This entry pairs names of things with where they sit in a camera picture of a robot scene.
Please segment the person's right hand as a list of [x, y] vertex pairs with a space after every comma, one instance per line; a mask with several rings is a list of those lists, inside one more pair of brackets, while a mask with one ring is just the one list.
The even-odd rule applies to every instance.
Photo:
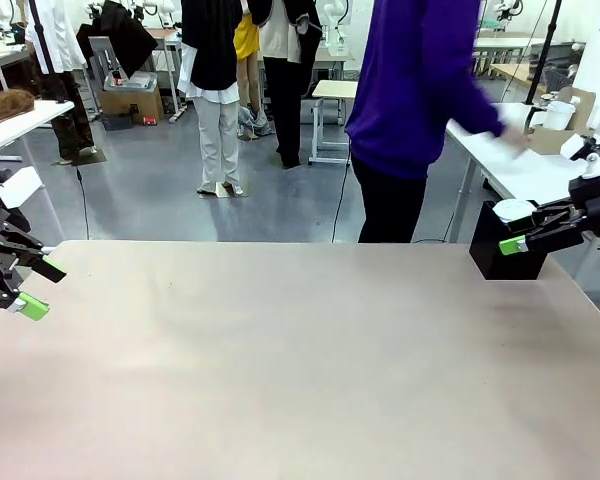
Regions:
[[527, 136], [518, 128], [511, 125], [505, 127], [502, 134], [499, 136], [499, 139], [517, 154], [523, 153], [529, 147]]

